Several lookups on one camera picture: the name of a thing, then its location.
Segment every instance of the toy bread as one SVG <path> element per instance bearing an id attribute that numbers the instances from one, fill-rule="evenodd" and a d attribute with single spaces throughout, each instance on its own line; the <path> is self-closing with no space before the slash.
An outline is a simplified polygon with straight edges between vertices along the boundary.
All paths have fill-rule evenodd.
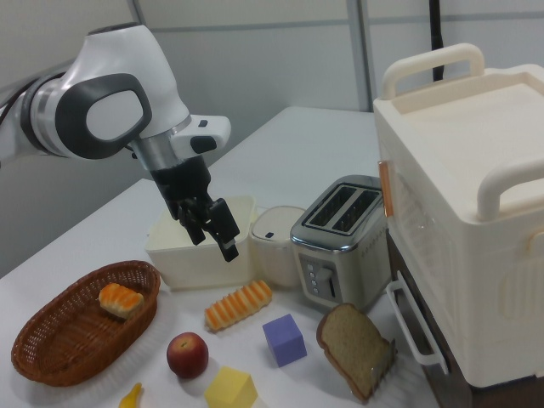
<path id="1" fill-rule="evenodd" d="M 372 320 L 351 303 L 339 304 L 318 325 L 317 343 L 353 394 L 365 403 L 376 386 L 372 367 L 379 366 L 389 353 L 389 342 Z"/>
<path id="2" fill-rule="evenodd" d="M 100 291 L 99 301 L 102 309 L 128 319 L 144 305 L 144 296 L 118 283 L 110 283 Z"/>
<path id="3" fill-rule="evenodd" d="M 271 300 L 272 291 L 269 286 L 263 280 L 254 280 L 206 309 L 206 326 L 214 332 L 232 326 L 257 313 Z"/>

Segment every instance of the toaster knob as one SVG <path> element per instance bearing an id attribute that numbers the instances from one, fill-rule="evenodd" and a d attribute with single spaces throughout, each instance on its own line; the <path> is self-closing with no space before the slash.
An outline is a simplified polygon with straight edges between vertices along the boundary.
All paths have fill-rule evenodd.
<path id="1" fill-rule="evenodd" d="M 332 269 L 323 267 L 315 274 L 315 280 L 318 282 L 326 282 L 332 278 L 333 273 Z"/>

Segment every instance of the wicker basket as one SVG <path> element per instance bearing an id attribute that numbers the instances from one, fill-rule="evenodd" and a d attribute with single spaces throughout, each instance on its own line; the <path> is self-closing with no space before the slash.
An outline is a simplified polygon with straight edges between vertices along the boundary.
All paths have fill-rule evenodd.
<path id="1" fill-rule="evenodd" d="M 100 290 L 111 282 L 144 296 L 144 307 L 128 320 L 99 305 Z M 23 327 L 11 353 L 15 370 L 55 387 L 88 380 L 145 331 L 155 317 L 160 284 L 159 272 L 142 261 L 113 263 L 83 276 Z"/>

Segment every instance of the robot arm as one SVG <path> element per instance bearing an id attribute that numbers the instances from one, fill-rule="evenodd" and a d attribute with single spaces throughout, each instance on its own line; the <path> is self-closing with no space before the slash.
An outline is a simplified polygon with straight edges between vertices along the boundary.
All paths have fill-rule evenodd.
<path id="1" fill-rule="evenodd" d="M 201 156 L 229 135 L 226 117 L 190 115 L 145 26 L 116 25 L 91 31 L 66 73 L 38 78 L 0 106 L 0 165 L 35 153 L 97 160 L 130 146 L 193 243 L 207 231 L 230 261 L 240 231 L 225 201 L 207 193 Z"/>

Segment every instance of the small white container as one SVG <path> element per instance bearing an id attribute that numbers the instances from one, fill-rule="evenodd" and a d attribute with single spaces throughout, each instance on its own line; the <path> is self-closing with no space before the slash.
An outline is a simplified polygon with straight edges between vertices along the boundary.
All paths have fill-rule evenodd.
<path id="1" fill-rule="evenodd" d="M 247 237 L 257 217 L 255 199 L 242 195 L 225 197 L 225 201 L 240 229 L 235 238 L 239 255 L 230 262 L 224 260 L 218 244 L 208 233 L 203 242 L 193 245 L 185 228 L 172 219 L 168 210 L 151 227 L 145 251 L 170 288 L 233 286 L 253 278 Z"/>
<path id="2" fill-rule="evenodd" d="M 298 207 L 273 207 L 263 212 L 252 227 L 256 262 L 269 283 L 300 286 L 290 234 L 303 214 L 304 210 Z"/>

